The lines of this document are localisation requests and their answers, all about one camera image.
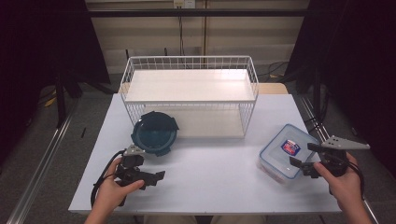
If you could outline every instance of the wall outlet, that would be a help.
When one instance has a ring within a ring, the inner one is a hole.
[[[174,0],[174,8],[195,8],[195,0]]]
[[[184,8],[184,0],[174,0],[174,8]]]
[[[195,8],[195,0],[184,0],[184,8]]]

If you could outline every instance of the plastic storage box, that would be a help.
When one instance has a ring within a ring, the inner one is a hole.
[[[286,124],[283,129],[260,152],[260,168],[275,181],[285,184],[296,178],[300,169],[290,165],[290,157],[307,161],[314,152],[308,143],[318,144],[318,140],[297,127]]]
[[[248,56],[131,57],[120,92],[133,125],[143,114],[175,118],[177,137],[243,138],[258,97]]]

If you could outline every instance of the human hand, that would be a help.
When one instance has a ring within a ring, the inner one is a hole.
[[[349,153],[346,157],[358,165],[357,160]],[[372,223],[361,200],[361,180],[355,171],[348,167],[344,175],[335,177],[320,162],[315,162],[314,167],[329,183],[338,206],[346,214],[347,223]]]
[[[145,184],[143,180],[138,180],[125,187],[121,187],[119,184],[117,184],[114,181],[116,177],[113,174],[116,172],[116,167],[120,161],[121,158],[118,158],[111,162],[110,166],[108,167],[105,175],[107,178],[104,180],[98,190],[93,208],[87,217],[87,220],[85,221],[86,224],[105,222],[106,218],[117,206],[119,206],[127,194],[140,189]]]

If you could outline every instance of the label on box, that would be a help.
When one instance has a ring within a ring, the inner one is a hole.
[[[291,156],[297,155],[300,151],[300,147],[291,140],[286,140],[285,143],[282,144],[282,149]]]

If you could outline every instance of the white table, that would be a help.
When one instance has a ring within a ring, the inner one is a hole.
[[[260,150],[286,124],[305,130],[291,95],[260,95],[244,139],[177,139],[163,157],[146,156],[142,171],[166,171],[156,187],[127,197],[120,214],[227,215],[339,212],[323,178],[300,176],[280,185],[256,166]],[[92,184],[108,160],[132,144],[133,125],[119,94],[79,183],[71,212],[91,210]]]

